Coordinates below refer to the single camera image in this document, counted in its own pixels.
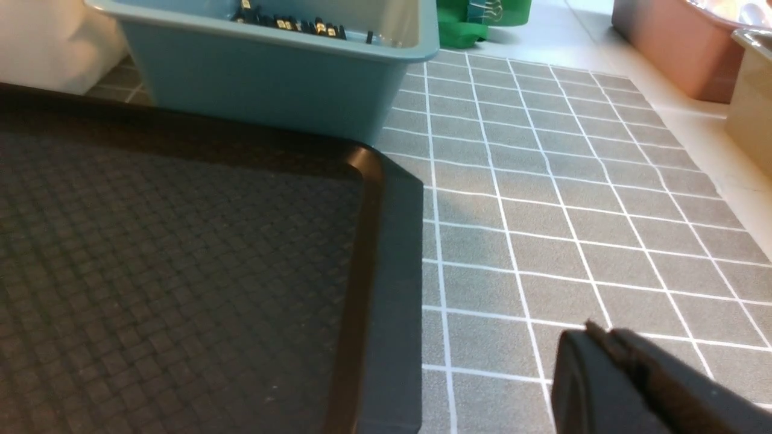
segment black tray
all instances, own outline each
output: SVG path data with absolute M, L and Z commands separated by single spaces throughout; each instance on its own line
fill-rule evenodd
M 418 431 L 422 184 L 387 158 L 0 85 L 0 164 L 6 432 Z

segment white floor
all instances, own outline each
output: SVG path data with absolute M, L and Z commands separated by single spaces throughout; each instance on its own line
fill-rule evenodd
M 533 0 L 528 24 L 491 28 L 474 53 L 627 76 L 772 257 L 772 181 L 724 132 L 727 105 L 691 100 L 611 27 L 614 0 Z

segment green bag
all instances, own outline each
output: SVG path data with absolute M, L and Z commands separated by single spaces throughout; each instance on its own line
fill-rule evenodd
M 488 39 L 488 26 L 515 26 L 528 22 L 531 0 L 501 0 L 503 16 L 497 22 L 467 22 L 469 0 L 437 0 L 439 43 L 443 48 L 464 49 Z

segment storage container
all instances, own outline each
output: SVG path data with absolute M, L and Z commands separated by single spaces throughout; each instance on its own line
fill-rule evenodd
M 772 178 L 772 32 L 741 29 L 733 38 L 745 49 L 726 132 Z
M 611 23 L 686 95 L 729 103 L 743 58 L 732 32 L 770 19 L 766 0 L 615 0 Z
M 230 22 L 239 0 L 86 0 L 115 17 L 160 107 L 373 144 L 409 63 L 439 48 L 434 0 L 262 0 L 373 45 Z

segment textured tray surface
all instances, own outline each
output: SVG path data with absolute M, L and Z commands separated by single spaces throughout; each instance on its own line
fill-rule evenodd
M 358 174 L 32 115 L 0 117 L 0 426 L 320 431 Z

